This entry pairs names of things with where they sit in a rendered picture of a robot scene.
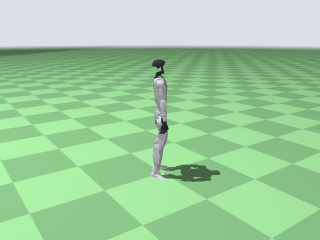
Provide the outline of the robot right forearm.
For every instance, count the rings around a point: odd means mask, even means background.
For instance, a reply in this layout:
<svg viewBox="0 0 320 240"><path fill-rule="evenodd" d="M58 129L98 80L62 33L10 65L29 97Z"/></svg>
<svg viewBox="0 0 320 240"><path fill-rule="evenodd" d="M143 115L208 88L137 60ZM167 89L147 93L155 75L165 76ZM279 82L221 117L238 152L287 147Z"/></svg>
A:
<svg viewBox="0 0 320 240"><path fill-rule="evenodd" d="M163 122L167 121L167 111L166 111L166 100L163 99L160 102L160 111L161 111L161 119L163 118Z"/></svg>

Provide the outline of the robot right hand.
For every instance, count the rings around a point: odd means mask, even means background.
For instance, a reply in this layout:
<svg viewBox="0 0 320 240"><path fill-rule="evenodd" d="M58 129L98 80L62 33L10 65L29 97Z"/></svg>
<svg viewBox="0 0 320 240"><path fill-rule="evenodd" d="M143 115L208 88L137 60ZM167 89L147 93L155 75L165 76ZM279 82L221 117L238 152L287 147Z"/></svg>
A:
<svg viewBox="0 0 320 240"><path fill-rule="evenodd" d="M167 125L167 121L166 122L163 122L163 118L161 118L161 130L159 132L159 134L165 134L167 133L167 130L169 129L168 125Z"/></svg>

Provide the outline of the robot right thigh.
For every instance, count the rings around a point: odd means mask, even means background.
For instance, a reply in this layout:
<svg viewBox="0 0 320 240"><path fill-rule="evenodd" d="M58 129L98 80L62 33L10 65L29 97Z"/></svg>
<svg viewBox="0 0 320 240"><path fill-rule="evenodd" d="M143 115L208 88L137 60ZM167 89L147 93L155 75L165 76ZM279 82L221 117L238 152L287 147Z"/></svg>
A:
<svg viewBox="0 0 320 240"><path fill-rule="evenodd" d="M167 124L167 123L166 123ZM168 129L167 132L165 131L164 134L161 134L161 116L158 116L158 118L156 119L156 126L160 127L160 129L158 129L158 144L155 144L154 146L158 146L159 151L161 152L161 150L164 148L166 142L167 142L167 138L168 138ZM164 131L164 130L163 130ZM160 133L160 134L159 134Z"/></svg>

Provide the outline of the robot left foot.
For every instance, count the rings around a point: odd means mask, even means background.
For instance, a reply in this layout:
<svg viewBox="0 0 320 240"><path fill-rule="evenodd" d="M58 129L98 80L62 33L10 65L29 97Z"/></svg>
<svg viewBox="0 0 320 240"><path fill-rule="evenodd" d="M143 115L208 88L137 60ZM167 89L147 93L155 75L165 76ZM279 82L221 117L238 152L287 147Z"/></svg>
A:
<svg viewBox="0 0 320 240"><path fill-rule="evenodd" d="M159 170L167 169L168 167L166 165L160 165ZM154 166L152 167L152 171L154 171Z"/></svg>

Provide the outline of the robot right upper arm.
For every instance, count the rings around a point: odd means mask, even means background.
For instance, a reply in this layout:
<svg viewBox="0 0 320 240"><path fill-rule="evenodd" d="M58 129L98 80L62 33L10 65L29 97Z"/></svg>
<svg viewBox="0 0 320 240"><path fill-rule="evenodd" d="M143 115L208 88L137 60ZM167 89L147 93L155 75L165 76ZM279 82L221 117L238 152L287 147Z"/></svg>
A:
<svg viewBox="0 0 320 240"><path fill-rule="evenodd" d="M156 87L157 87L157 91L158 91L158 99L159 99L159 103L161 104L161 100L166 100L164 98L164 81L163 80L157 80L156 82ZM167 100L166 100L167 102Z"/></svg>

